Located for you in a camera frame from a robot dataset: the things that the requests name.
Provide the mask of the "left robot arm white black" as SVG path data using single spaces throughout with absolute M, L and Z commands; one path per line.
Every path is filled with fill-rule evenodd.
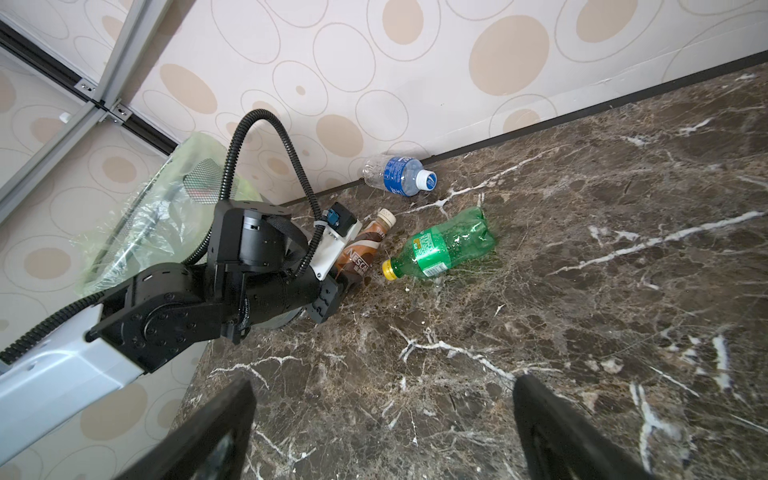
M 191 346 L 277 329 L 306 311 L 327 320 L 342 297 L 332 269 L 361 228 L 345 207 L 307 237 L 288 210 L 218 202 L 205 263 L 162 263 L 84 298 L 1 356 L 1 458 L 9 461 L 101 398 Z

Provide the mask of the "brown Nescafe bottle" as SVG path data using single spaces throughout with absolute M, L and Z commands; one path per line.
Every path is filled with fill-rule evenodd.
M 379 247 L 395 224 L 395 215 L 386 208 L 380 209 L 376 218 L 342 251 L 335 264 L 336 279 L 347 286 L 362 282 L 374 264 Z

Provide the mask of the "green soda bottle yellow cap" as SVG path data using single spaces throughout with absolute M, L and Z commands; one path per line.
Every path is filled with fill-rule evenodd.
M 382 264 L 382 273 L 389 281 L 433 278 L 487 255 L 495 246 L 483 210 L 474 206 L 411 236 L 397 255 Z

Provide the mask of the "green mesh bin with liner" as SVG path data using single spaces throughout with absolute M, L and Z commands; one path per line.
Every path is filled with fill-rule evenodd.
M 74 317 L 86 326 L 87 341 L 172 330 L 216 338 L 228 327 L 277 329 L 304 310 L 301 296 L 280 279 L 265 287 L 264 305 L 208 300 L 206 268 L 181 265 L 211 225 L 225 156 L 215 139 L 193 135 L 111 225 L 80 243 L 93 260 L 81 281 L 87 306 Z

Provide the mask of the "Pocari Sweat clear bottle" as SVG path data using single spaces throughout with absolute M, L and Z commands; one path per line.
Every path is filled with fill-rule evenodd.
M 431 192 L 438 177 L 416 158 L 380 155 L 369 158 L 362 168 L 365 183 L 375 189 L 403 197 Z

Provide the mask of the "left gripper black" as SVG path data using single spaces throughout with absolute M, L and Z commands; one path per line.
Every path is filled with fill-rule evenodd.
M 311 240 L 291 213 L 257 201 L 221 200 L 207 249 L 206 296 L 221 314 L 223 336 L 253 327 L 278 329 L 306 312 L 316 323 L 336 313 L 345 285 L 318 281 L 308 257 Z

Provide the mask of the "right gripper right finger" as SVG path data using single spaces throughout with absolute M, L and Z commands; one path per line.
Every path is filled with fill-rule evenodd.
M 532 479 L 651 479 L 626 452 L 533 375 L 513 389 L 517 432 Z

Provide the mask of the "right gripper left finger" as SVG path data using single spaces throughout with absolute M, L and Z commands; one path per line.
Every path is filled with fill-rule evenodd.
M 118 477 L 239 479 L 256 405 L 248 380 L 232 382 Z

